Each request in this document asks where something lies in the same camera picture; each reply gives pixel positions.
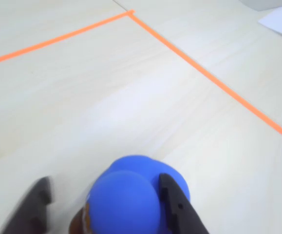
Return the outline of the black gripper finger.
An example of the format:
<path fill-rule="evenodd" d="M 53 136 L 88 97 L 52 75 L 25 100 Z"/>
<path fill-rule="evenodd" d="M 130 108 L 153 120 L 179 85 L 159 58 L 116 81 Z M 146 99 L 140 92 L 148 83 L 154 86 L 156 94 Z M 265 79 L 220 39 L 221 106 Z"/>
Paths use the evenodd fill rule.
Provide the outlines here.
<path fill-rule="evenodd" d="M 173 234 L 209 234 L 183 190 L 169 174 L 159 175 L 159 196 Z"/>
<path fill-rule="evenodd" d="M 53 202 L 48 176 L 38 179 L 6 221 L 2 234 L 46 234 L 48 206 Z"/>

